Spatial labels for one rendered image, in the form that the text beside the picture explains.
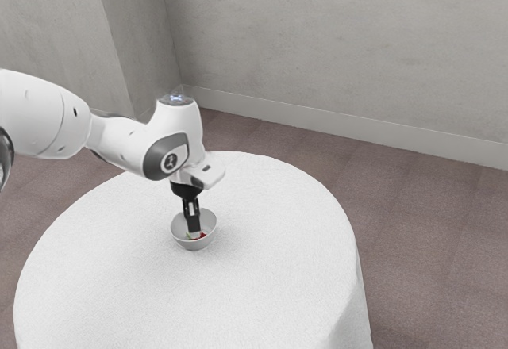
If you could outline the white bowl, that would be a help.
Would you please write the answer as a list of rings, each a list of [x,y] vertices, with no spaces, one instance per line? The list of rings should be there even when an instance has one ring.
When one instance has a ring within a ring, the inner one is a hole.
[[[188,251],[198,251],[207,247],[217,232],[217,217],[209,209],[201,209],[200,225],[204,237],[190,240],[187,221],[183,213],[178,213],[171,222],[171,235],[175,242]]]

